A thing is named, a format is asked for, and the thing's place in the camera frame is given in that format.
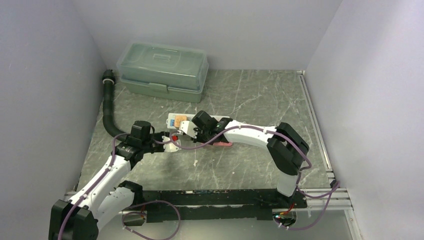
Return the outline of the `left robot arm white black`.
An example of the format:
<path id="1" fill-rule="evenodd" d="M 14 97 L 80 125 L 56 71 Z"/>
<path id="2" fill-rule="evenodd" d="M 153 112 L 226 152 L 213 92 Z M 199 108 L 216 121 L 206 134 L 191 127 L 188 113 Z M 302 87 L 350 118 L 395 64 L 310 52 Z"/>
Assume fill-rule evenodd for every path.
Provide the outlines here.
<path id="1" fill-rule="evenodd" d="M 172 153 L 180 143 L 169 132 L 155 132 L 147 121 L 135 121 L 130 133 L 120 133 L 112 141 L 112 152 L 97 174 L 68 200 L 58 200 L 51 208 L 48 239 L 95 240 L 102 228 L 118 212 L 139 209 L 144 203 L 143 188 L 134 182 L 120 182 L 144 154 Z"/>

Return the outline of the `white multicolour power strip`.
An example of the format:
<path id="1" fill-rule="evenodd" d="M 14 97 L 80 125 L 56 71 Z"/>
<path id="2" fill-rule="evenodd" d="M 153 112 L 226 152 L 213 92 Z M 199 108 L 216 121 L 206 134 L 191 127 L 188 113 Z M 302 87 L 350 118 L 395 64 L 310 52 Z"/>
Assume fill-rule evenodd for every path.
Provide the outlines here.
<path id="1" fill-rule="evenodd" d="M 169 113 L 166 120 L 166 127 L 169 130 L 179 129 L 183 121 L 191 121 L 195 115 L 187 113 Z"/>

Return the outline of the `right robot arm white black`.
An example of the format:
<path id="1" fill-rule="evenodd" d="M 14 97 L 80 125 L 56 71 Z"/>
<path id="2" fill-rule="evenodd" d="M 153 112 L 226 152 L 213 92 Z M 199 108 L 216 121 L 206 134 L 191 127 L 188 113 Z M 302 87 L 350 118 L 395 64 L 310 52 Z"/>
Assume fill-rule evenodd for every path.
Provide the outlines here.
<path id="1" fill-rule="evenodd" d="M 200 111 L 190 122 L 195 132 L 193 140 L 198 143 L 239 143 L 265 149 L 280 171 L 277 183 L 276 203 L 287 208 L 295 201 L 295 191 L 310 146 L 286 122 L 277 126 L 257 126 L 239 122 L 229 117 L 217 120 Z"/>

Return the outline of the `pink triangular power strip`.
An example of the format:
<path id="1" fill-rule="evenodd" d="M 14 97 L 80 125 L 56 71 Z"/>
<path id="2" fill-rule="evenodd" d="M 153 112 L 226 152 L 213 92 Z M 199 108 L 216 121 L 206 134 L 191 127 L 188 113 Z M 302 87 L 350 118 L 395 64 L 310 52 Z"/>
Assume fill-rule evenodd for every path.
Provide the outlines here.
<path id="1" fill-rule="evenodd" d="M 222 142 L 222 141 L 220 141 L 220 142 L 214 142 L 212 145 L 213 146 L 219 146 L 219 147 L 230 147 L 230 146 L 233 145 L 233 143 L 232 142 Z"/>

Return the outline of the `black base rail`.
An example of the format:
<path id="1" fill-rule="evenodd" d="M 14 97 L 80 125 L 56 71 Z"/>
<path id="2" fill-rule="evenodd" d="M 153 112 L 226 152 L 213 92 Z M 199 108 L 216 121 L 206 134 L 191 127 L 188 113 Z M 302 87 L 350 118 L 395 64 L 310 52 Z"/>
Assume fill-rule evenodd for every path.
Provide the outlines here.
<path id="1" fill-rule="evenodd" d="M 144 210 L 148 223 L 181 220 L 256 219 L 270 221 L 273 214 L 305 209 L 301 193 L 286 197 L 276 189 L 145 190 L 126 207 Z"/>

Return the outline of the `tan cube plug adapter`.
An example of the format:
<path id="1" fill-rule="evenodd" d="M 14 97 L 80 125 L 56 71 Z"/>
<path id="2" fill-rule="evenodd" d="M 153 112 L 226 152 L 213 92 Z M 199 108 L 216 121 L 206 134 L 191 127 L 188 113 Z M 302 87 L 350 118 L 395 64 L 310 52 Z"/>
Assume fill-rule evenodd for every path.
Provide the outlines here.
<path id="1" fill-rule="evenodd" d="M 179 129 L 181 126 L 181 123 L 187 120 L 188 120 L 188 117 L 186 115 L 176 115 L 174 117 L 174 127 Z"/>

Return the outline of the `aluminium frame rail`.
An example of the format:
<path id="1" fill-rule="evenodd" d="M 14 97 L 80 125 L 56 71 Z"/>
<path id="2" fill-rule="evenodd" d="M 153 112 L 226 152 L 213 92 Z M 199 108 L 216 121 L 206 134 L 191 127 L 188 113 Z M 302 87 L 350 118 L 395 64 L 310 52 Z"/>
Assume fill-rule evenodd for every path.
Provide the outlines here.
<path id="1" fill-rule="evenodd" d="M 156 131 L 150 122 L 138 120 L 126 133 L 115 125 L 112 70 L 102 75 L 105 130 L 112 136 L 112 151 L 97 174 L 67 200 L 51 208 L 50 240 L 95 240 L 103 227 L 121 214 L 123 229 L 131 232 L 137 221 L 158 223 L 176 220 L 243 219 L 271 220 L 280 228 L 295 231 L 296 210 L 310 200 L 342 196 L 340 182 L 333 180 L 328 192 L 301 189 L 301 174 L 312 167 L 309 145 L 285 122 L 277 126 L 255 126 L 230 117 L 170 114 L 169 131 Z M 146 154 L 174 153 L 183 149 L 180 138 L 190 137 L 196 149 L 241 143 L 267 150 L 280 171 L 276 188 L 227 190 L 148 190 L 124 177 Z"/>

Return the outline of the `translucent green plastic box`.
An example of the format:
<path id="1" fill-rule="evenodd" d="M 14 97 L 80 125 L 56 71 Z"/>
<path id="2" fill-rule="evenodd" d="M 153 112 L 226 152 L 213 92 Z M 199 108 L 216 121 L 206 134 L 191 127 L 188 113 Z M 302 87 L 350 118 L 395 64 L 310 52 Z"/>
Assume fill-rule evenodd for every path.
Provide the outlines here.
<path id="1" fill-rule="evenodd" d="M 199 103 L 209 63 L 201 49 L 133 41 L 116 67 L 131 93 Z"/>

